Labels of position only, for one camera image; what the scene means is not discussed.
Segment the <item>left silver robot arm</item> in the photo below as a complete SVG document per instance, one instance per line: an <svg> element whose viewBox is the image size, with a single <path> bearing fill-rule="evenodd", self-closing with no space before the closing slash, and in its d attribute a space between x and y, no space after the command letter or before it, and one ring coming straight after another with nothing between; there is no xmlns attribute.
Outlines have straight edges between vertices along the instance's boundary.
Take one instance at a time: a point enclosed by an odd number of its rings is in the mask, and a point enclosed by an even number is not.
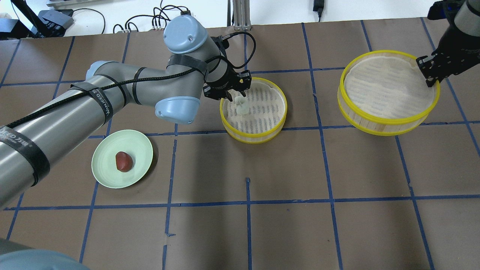
<svg viewBox="0 0 480 270"><path fill-rule="evenodd" d="M166 70L97 61L82 82L35 112L1 127L0 200L6 207L35 186L51 167L127 104L151 106L155 115L191 124L204 95L232 99L230 90L251 86L251 73L226 57L227 41L241 32L211 37L192 16L167 24L163 41L171 52Z"/></svg>

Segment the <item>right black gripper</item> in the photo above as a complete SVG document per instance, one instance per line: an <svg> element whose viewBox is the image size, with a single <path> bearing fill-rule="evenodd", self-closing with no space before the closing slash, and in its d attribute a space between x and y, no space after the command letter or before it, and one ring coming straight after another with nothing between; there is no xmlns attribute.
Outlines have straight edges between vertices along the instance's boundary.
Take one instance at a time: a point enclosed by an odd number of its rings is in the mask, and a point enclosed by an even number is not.
<svg viewBox="0 0 480 270"><path fill-rule="evenodd" d="M454 25L450 25L439 41L432 56L418 57L418 68L427 78L427 87L450 75L460 73L478 65L480 53L480 38L462 32Z"/></svg>

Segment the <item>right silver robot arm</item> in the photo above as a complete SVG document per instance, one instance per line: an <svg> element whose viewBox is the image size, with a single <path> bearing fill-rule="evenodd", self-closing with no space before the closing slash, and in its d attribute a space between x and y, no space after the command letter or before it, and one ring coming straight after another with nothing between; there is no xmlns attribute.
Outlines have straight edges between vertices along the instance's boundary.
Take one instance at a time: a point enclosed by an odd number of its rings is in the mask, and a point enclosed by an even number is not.
<svg viewBox="0 0 480 270"><path fill-rule="evenodd" d="M480 62L480 4L478 0L441 0L430 7L427 19L448 21L448 28L430 56L418 57L428 87L459 75Z"/></svg>

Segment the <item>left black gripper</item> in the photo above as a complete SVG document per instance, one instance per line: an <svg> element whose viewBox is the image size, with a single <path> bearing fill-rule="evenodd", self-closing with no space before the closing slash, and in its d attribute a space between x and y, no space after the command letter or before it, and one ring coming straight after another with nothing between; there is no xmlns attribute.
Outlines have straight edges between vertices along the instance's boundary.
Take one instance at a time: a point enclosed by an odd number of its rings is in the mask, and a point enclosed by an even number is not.
<svg viewBox="0 0 480 270"><path fill-rule="evenodd" d="M205 97L214 100L226 99L229 102L234 101L234 95L229 92L234 90L239 92L242 97L246 97L246 91L250 89L252 76L249 70L235 72L232 68L226 70L225 74L214 82L207 82L203 87Z"/></svg>

